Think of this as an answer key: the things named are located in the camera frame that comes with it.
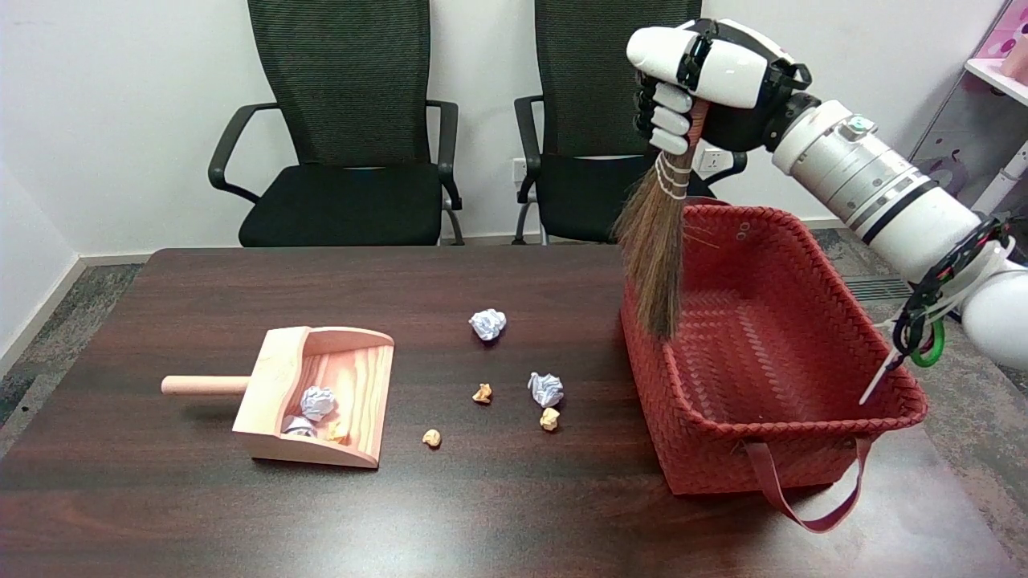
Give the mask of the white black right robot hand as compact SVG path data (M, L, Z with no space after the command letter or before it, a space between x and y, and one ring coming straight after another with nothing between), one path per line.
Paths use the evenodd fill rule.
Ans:
M822 103L807 92L804 63L730 19L638 29L626 56L638 71L635 125L669 154L701 140L730 153L773 153L793 122Z

